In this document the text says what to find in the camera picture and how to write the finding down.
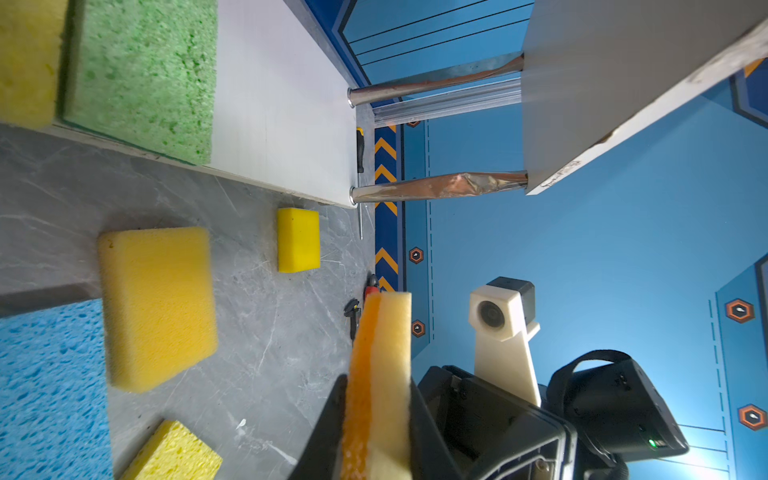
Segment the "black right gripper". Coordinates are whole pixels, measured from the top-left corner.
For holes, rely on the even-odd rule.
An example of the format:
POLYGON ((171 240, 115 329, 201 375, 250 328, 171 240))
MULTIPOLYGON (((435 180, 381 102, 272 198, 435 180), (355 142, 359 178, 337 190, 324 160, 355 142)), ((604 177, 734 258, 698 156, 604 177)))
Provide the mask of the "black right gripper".
POLYGON ((454 366, 418 384, 461 479, 571 479, 576 430, 565 420, 454 366))

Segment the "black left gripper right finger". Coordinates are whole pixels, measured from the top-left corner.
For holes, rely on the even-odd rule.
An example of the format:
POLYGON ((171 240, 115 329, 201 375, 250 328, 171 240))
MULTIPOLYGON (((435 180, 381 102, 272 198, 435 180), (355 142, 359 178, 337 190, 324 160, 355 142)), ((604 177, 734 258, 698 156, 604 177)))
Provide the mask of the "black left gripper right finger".
POLYGON ((414 382, 411 382, 410 394, 412 477, 421 480, 461 479, 461 473, 414 382))

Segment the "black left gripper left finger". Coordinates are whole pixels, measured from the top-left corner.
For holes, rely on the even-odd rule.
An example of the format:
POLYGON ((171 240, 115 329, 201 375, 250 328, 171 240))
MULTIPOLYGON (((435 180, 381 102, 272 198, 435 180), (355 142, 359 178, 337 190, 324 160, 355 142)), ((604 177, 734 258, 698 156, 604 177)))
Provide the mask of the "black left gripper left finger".
POLYGON ((302 455, 288 477, 289 480, 340 478, 347 384, 346 374, 336 379, 302 455))

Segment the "pale yellow orange sponge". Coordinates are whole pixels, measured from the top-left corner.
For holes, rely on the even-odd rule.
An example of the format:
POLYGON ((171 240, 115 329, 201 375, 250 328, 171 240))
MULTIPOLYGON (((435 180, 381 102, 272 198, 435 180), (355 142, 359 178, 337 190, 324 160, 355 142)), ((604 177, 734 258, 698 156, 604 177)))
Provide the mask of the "pale yellow orange sponge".
POLYGON ((368 296, 351 353, 342 479, 410 479, 412 297, 368 296))

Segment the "yellow foam sponge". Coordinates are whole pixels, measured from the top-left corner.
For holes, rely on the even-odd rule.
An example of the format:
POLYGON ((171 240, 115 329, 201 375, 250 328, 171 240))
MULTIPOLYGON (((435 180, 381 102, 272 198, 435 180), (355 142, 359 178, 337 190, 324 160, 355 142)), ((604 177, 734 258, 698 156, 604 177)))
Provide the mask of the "yellow foam sponge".
POLYGON ((144 393, 217 351, 206 229, 105 232, 97 250, 112 386, 144 393))

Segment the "yellow green textured sponge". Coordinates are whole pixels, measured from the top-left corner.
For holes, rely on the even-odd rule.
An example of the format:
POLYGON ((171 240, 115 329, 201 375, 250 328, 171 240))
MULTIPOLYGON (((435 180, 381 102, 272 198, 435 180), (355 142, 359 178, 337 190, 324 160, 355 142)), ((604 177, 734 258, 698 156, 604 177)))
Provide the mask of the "yellow green textured sponge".
POLYGON ((66 1, 1 2, 1 121, 40 129, 56 113, 66 1))

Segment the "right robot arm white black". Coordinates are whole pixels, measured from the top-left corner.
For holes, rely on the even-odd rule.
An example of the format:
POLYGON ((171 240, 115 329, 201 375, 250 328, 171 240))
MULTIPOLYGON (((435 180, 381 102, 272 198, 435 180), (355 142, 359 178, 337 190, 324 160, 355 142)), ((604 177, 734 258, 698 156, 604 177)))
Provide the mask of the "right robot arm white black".
POLYGON ((626 479, 631 462, 688 453, 668 406, 629 355, 594 350, 539 385, 536 406, 455 366, 412 389, 416 479, 626 479))

